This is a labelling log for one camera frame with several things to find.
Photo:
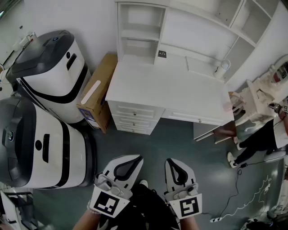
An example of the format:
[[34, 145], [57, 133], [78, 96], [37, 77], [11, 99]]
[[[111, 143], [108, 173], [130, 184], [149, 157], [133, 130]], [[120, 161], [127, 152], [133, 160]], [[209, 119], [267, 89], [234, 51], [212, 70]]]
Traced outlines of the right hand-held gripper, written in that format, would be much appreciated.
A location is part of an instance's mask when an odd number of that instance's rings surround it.
[[195, 183], [194, 171], [189, 166], [168, 158], [165, 161], [165, 179], [168, 191], [165, 199], [179, 220], [202, 213], [202, 194], [198, 193], [198, 183]]

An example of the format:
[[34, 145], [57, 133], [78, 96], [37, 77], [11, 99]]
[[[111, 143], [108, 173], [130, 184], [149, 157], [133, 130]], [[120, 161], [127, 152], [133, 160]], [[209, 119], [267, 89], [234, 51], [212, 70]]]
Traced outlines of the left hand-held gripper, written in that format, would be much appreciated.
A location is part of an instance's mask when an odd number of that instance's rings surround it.
[[98, 175], [89, 208], [115, 218], [130, 202], [131, 189], [143, 163], [141, 155], [124, 155], [111, 160]]

